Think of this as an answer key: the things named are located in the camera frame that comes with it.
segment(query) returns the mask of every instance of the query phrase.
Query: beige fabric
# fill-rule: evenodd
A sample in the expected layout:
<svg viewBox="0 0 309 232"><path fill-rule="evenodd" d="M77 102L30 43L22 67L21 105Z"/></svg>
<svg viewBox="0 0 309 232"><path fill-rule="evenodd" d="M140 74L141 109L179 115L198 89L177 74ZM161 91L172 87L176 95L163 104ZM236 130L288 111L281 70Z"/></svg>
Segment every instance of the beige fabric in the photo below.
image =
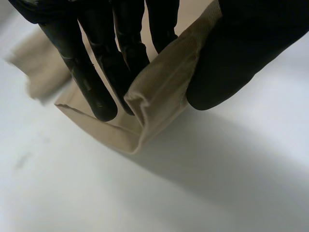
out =
<svg viewBox="0 0 309 232"><path fill-rule="evenodd" d="M85 46L91 50L89 43ZM33 99L50 95L71 77L57 49L41 29L17 46L8 61L27 75L27 91Z"/></svg>
<svg viewBox="0 0 309 232"><path fill-rule="evenodd" d="M56 106L103 144L128 154L137 153L186 108L185 91L194 73L199 52L221 16L219 2L214 0L176 41L139 74L126 95L126 101L136 116L129 116L120 107L93 55L91 59L118 105L117 117L108 123L97 120L74 82L56 101ZM63 65L59 60L55 58L49 64L53 67Z"/></svg>

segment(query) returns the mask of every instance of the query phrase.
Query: gloved hand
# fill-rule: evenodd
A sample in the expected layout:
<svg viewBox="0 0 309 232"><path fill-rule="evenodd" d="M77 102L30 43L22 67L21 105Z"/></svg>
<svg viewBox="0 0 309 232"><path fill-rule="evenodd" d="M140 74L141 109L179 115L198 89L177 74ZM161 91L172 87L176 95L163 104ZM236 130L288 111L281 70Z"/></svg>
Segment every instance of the gloved hand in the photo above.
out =
<svg viewBox="0 0 309 232"><path fill-rule="evenodd" d="M309 31L309 0L219 0L223 18L200 53L186 96L198 110L224 102Z"/></svg>

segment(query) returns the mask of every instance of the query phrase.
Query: folded cloth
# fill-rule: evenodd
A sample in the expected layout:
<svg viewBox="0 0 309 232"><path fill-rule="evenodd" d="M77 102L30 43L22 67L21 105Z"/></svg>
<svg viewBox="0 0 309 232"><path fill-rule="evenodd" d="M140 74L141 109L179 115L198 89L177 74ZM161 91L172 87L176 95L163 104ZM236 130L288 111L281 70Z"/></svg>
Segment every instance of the folded cloth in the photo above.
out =
<svg viewBox="0 0 309 232"><path fill-rule="evenodd" d="M146 142L166 128L186 108L185 92L194 74L200 50L209 32L221 17L219 2L214 0L177 40L167 46L137 76L125 96L135 116L129 116L123 111L93 54L90 55L91 59L117 103L117 117L107 123L97 120L73 81L55 105L76 125L103 144L124 153L137 153ZM57 70L55 67L63 65L60 61L62 61L60 56L53 57L46 63L54 68L50 69L50 73L41 72L38 76L44 79L45 75L50 75L53 76L51 79L55 80ZM21 67L20 63L14 63L24 71L25 68Z"/></svg>

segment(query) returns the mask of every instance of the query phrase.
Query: white table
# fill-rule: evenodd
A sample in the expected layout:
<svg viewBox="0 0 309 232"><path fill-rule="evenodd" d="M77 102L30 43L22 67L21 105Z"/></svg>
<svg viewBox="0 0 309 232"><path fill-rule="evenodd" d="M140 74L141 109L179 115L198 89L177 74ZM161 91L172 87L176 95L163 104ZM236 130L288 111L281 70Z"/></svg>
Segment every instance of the white table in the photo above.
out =
<svg viewBox="0 0 309 232"><path fill-rule="evenodd" d="M195 2L180 12L197 17ZM35 28L17 14L8 25L2 57ZM189 108L135 157L84 133L56 96L30 99L24 74L0 60L0 231L307 232L308 57L306 35L234 97Z"/></svg>

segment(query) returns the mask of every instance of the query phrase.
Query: white surface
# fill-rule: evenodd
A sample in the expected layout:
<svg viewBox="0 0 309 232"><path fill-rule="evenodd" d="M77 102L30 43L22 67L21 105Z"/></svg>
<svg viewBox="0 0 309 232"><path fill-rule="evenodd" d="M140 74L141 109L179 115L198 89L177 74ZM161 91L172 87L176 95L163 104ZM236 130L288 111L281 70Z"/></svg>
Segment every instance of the white surface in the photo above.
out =
<svg viewBox="0 0 309 232"><path fill-rule="evenodd" d="M10 25L1 56L35 28L17 15ZM0 60L0 231L309 231L308 54L306 35L137 157L28 98L25 76Z"/></svg>

